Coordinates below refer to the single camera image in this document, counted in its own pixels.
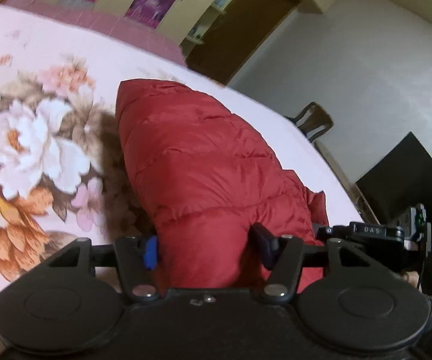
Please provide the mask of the brown wooden chair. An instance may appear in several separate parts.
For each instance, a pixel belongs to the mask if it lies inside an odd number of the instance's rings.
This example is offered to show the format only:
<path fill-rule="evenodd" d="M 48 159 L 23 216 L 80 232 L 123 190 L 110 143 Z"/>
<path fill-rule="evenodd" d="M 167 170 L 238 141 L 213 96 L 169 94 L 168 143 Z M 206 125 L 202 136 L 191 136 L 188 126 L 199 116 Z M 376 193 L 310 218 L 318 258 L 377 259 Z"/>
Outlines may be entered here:
<path fill-rule="evenodd" d="M 286 119 L 291 121 L 310 143 L 334 127 L 334 121 L 330 115 L 316 102 L 310 102 L 297 116 L 286 116 Z"/>

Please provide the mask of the wooden bed frame edge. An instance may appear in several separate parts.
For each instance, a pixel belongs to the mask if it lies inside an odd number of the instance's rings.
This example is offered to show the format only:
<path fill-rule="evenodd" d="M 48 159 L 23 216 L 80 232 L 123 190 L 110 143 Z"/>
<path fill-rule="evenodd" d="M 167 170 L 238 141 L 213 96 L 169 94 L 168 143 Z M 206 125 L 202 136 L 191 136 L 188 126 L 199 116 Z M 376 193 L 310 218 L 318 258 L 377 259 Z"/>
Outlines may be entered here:
<path fill-rule="evenodd" d="M 333 171 L 364 222 L 379 224 L 379 220 L 377 219 L 373 210 L 370 208 L 370 205 L 365 199 L 361 190 L 355 183 L 352 183 L 348 179 L 343 169 L 341 166 L 339 166 L 339 163 L 335 160 L 334 156 L 330 153 L 327 147 L 319 139 L 313 142 L 313 146 L 317 152 L 319 152 L 319 155 L 321 155 L 325 160 L 331 171 Z"/>

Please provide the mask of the white floral quilt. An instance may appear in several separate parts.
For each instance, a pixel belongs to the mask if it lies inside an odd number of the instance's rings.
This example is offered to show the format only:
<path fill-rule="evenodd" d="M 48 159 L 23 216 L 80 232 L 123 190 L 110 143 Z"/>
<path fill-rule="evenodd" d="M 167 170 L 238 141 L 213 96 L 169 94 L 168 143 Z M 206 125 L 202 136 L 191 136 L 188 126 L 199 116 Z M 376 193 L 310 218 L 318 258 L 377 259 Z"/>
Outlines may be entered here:
<path fill-rule="evenodd" d="M 114 118 L 118 86 L 135 78 L 214 96 L 324 192 L 332 224 L 359 219 L 321 155 L 275 111 L 142 49 L 0 5 L 0 290 L 79 236 L 137 232 Z"/>

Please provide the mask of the red quilted down jacket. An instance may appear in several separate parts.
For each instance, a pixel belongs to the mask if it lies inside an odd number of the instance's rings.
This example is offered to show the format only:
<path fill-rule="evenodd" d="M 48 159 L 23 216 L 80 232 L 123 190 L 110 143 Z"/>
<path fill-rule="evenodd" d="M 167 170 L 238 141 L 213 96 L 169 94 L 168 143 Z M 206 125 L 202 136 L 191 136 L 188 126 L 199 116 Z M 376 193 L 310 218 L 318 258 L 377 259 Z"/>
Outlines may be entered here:
<path fill-rule="evenodd" d="M 329 222 L 325 194 L 209 94 L 125 80 L 116 119 L 130 184 L 156 230 L 160 289 L 259 288 L 270 273 L 248 243 L 251 225 L 315 245 L 314 225 Z"/>

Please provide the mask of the brown wooden door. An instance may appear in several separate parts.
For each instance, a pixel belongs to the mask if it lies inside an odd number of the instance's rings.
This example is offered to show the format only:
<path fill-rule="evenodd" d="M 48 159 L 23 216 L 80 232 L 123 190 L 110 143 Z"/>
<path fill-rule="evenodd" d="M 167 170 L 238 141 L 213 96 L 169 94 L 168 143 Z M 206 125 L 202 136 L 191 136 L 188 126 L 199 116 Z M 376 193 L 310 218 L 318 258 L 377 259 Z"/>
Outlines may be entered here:
<path fill-rule="evenodd" d="M 186 57 L 186 65 L 227 84 L 297 7 L 299 0 L 233 0 Z"/>

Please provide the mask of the purple poster lower right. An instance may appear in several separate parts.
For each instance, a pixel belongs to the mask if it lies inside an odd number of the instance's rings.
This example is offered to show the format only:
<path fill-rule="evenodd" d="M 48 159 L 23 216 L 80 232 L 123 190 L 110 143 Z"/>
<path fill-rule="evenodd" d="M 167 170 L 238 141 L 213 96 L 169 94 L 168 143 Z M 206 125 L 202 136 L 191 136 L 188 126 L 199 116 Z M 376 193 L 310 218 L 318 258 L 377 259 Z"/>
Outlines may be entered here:
<path fill-rule="evenodd" d="M 176 0 L 134 0 L 125 14 L 151 29 L 156 29 Z"/>

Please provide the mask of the black flat screen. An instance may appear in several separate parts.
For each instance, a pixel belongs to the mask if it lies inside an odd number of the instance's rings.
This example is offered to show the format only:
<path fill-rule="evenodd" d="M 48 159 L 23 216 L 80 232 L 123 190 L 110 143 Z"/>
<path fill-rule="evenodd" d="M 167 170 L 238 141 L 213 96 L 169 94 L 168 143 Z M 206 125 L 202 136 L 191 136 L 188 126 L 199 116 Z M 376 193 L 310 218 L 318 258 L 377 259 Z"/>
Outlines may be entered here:
<path fill-rule="evenodd" d="M 432 157 L 413 133 L 357 180 L 356 186 L 381 224 L 389 224 L 410 207 L 422 204 L 432 230 Z M 422 289 L 432 295 L 432 248 Z"/>

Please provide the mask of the pink checked bed sheet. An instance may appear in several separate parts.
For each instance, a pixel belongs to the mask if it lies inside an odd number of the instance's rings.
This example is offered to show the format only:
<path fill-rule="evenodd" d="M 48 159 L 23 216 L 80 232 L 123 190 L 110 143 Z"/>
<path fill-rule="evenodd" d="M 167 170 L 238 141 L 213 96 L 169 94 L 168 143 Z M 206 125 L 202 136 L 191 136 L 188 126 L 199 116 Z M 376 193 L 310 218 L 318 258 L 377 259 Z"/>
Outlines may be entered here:
<path fill-rule="evenodd" d="M 186 67 L 181 48 L 154 30 L 127 18 L 92 10 L 70 9 L 39 0 L 7 0 L 8 7 L 88 29 Z"/>

